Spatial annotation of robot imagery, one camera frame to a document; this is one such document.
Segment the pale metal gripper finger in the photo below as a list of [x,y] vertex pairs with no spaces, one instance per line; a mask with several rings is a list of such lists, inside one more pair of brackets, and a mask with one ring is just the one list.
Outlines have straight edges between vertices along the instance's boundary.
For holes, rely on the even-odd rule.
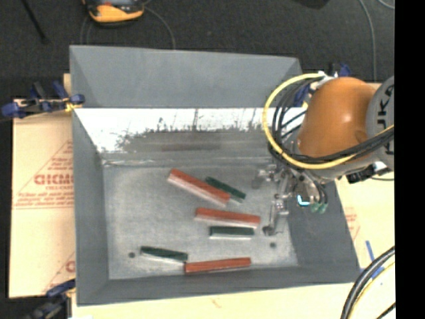
[[265,183],[275,183],[277,181],[276,174],[275,167],[257,169],[251,181],[251,188],[260,189]]
[[269,223],[264,226],[264,234],[277,235],[283,233],[288,214],[287,197],[275,194],[270,207]]

